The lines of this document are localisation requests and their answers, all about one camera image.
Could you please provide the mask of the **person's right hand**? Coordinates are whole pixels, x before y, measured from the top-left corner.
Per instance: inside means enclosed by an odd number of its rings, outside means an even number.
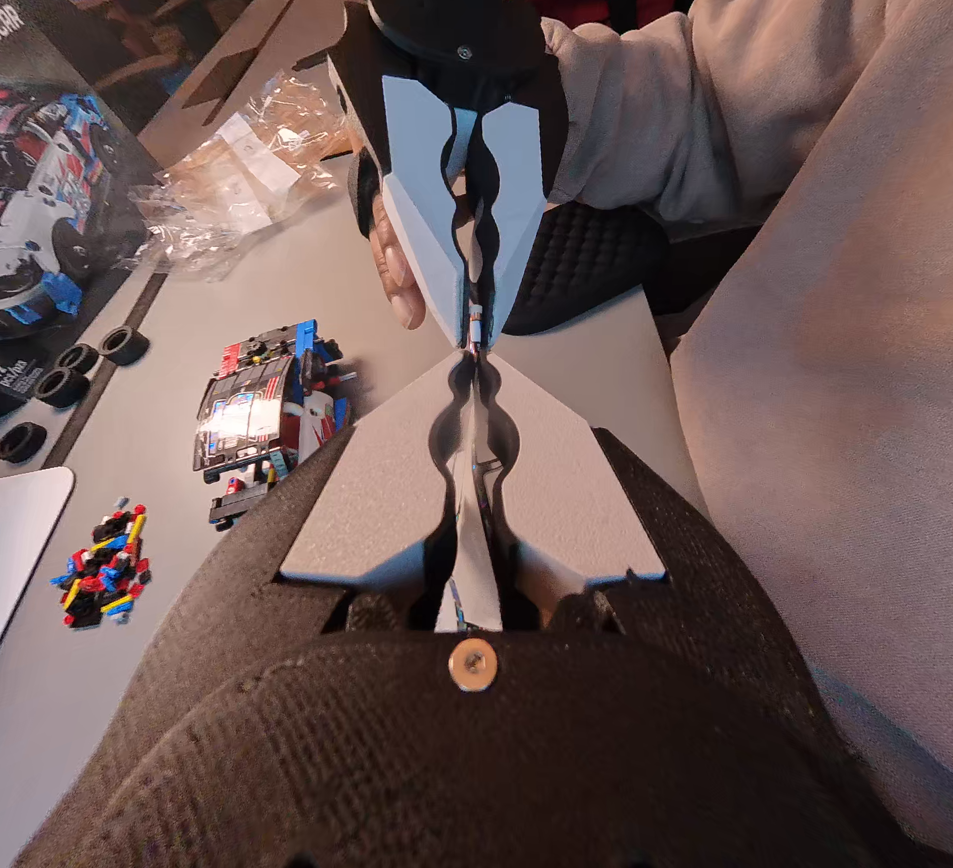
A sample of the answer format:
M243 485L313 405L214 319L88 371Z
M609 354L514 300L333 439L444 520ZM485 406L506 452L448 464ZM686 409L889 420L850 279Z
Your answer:
M416 330L425 319L424 296L387 215L381 194L376 194L373 199L372 217L368 239L386 298L401 328Z

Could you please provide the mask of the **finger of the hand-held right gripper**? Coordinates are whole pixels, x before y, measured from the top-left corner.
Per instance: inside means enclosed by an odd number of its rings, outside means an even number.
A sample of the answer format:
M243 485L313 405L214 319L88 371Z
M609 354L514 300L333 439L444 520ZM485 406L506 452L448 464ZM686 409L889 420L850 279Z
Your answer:
M422 83L382 77L390 169L382 197L426 305L454 348L467 343L469 286L455 235L452 185L463 171L477 113Z
M476 198L481 261L480 344L489 350L513 309L546 204L537 109L510 101L478 120L469 147L469 192Z

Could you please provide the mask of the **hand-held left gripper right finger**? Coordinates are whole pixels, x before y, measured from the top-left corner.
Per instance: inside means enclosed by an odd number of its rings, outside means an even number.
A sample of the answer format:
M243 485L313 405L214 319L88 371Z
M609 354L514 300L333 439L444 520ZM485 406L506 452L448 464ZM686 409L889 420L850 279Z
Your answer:
M590 424L490 352L476 377L505 586L543 623L567 597L667 576L659 552Z

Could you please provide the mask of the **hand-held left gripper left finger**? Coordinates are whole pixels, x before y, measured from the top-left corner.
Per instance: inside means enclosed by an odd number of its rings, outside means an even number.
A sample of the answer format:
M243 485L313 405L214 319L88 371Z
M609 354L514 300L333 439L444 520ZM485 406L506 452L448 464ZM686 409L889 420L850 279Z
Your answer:
M473 465L476 359L454 350L358 420L279 573L387 596L414 629L440 629Z

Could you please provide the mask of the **person's right forearm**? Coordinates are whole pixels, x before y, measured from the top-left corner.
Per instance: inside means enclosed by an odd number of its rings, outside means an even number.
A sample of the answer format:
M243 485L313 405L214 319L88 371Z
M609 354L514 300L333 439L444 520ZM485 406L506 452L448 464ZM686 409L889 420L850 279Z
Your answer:
M899 48L917 1L694 0L625 34L544 18L569 112L550 201L676 223L758 214Z

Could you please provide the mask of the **holographic sticker sheet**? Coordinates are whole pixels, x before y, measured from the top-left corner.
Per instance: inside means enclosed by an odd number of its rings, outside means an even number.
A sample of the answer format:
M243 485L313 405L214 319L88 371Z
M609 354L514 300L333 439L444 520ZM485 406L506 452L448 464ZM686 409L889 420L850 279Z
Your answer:
M488 444L489 414L480 397L479 360L463 352L450 371L454 405L441 432L449 434L449 475L455 559L436 618L439 632L489 631L503 627L494 571L492 483L500 464Z

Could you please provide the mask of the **person's torso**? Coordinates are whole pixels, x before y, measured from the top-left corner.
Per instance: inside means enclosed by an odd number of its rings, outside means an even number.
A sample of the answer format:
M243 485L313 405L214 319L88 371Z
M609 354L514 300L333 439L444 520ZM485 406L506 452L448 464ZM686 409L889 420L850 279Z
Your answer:
M711 517L951 853L951 84L855 90L674 354Z

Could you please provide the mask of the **black lego box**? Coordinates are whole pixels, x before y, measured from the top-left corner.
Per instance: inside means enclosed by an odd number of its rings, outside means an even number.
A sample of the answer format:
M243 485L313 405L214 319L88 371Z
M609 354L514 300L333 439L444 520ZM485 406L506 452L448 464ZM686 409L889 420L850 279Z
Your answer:
M163 96L107 22L69 0L1 0L2 415L120 289L146 231L128 199Z

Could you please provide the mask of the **clear plastic bags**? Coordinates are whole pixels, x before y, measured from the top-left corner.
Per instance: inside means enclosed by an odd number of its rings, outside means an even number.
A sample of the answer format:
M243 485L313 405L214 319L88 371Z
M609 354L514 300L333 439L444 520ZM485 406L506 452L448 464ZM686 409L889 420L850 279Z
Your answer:
M325 162L351 150L340 108L280 71L199 147L130 189L146 239L117 266L216 281L339 184Z

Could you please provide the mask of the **lego race car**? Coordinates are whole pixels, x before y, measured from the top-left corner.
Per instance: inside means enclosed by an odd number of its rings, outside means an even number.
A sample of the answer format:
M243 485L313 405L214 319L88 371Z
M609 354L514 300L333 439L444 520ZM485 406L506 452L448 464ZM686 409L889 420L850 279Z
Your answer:
M197 412L193 469L225 491L210 504L219 533L351 424L343 353L306 319L224 348Z

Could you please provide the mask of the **pile of mixed lego pieces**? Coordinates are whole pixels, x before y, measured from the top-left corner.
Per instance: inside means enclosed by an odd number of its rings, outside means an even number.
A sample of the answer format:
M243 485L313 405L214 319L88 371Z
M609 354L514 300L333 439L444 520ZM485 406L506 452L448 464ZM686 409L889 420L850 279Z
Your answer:
M143 551L147 518L146 505L119 500L93 527L89 546L71 554L65 572L50 579L67 629L78 632L103 622L119 626L130 622L152 577Z

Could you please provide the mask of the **white book stand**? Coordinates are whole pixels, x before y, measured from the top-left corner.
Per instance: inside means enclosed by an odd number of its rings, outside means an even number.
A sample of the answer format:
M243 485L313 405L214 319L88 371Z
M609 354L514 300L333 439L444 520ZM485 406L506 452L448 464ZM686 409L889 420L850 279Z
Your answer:
M75 484L65 467L1 479L1 634L12 619L31 575Z

